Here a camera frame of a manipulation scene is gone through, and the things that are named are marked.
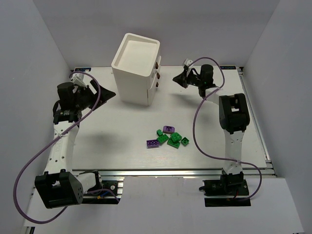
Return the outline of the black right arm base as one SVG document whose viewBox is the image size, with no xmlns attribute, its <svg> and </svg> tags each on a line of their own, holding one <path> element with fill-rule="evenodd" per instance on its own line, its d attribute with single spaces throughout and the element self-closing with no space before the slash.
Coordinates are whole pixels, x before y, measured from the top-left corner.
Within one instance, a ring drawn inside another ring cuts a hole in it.
<svg viewBox="0 0 312 234">
<path fill-rule="evenodd" d="M 199 190 L 206 207 L 250 207 L 249 189 L 244 174 L 222 174 L 219 180 L 204 180 Z"/>
</svg>

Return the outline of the purple 2x3 lego brick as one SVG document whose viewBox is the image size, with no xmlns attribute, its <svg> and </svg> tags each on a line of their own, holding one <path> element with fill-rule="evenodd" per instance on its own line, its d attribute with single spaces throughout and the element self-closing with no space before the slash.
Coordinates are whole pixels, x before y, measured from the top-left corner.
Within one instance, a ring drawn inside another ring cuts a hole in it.
<svg viewBox="0 0 312 234">
<path fill-rule="evenodd" d="M 146 141 L 146 146 L 148 149 L 151 149 L 151 148 L 157 148 L 160 146 L 160 143 L 157 139 L 152 139 L 152 140 L 147 140 Z"/>
</svg>

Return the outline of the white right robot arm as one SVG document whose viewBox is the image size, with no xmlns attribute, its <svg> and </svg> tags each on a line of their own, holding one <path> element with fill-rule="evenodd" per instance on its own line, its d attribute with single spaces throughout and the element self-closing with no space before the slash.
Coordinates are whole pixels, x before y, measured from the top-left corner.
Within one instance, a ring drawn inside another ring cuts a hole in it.
<svg viewBox="0 0 312 234">
<path fill-rule="evenodd" d="M 199 95 L 209 102 L 218 105 L 219 123 L 225 136 L 225 156 L 222 173 L 239 175 L 242 173 L 242 139 L 250 124 L 246 97 L 243 93 L 226 95 L 214 84 L 214 68 L 204 64 L 198 74 L 191 65 L 184 65 L 183 72 L 173 81 L 183 88 L 189 85 L 198 88 Z"/>
</svg>

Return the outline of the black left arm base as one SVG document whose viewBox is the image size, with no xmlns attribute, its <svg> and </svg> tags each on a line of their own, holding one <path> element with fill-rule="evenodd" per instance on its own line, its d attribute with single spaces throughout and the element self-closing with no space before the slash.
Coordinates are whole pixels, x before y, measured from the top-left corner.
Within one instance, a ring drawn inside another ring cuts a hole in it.
<svg viewBox="0 0 312 234">
<path fill-rule="evenodd" d="M 123 192 L 123 177 L 103 176 L 99 189 L 88 192 L 83 197 L 83 204 L 117 205 Z"/>
</svg>

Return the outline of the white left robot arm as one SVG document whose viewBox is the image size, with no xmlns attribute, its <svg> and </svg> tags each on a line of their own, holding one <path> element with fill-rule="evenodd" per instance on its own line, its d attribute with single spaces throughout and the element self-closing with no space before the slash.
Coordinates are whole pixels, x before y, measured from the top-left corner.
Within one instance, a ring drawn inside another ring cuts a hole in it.
<svg viewBox="0 0 312 234">
<path fill-rule="evenodd" d="M 35 187 L 47 209 L 81 204 L 83 195 L 101 188 L 97 170 L 72 174 L 74 143 L 79 131 L 82 111 L 97 109 L 116 94 L 92 80 L 88 85 L 65 82 L 57 86 L 59 100 L 53 109 L 54 135 L 60 139 L 53 143 L 42 175 L 35 178 Z"/>
</svg>

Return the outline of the purple 2x2 lego brick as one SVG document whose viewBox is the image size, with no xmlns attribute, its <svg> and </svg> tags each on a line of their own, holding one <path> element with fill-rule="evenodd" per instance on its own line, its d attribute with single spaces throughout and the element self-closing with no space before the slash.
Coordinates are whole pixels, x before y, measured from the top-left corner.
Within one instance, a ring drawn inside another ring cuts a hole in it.
<svg viewBox="0 0 312 234">
<path fill-rule="evenodd" d="M 172 134 L 175 132 L 175 128 L 173 126 L 163 126 L 163 132 L 167 134 Z"/>
</svg>

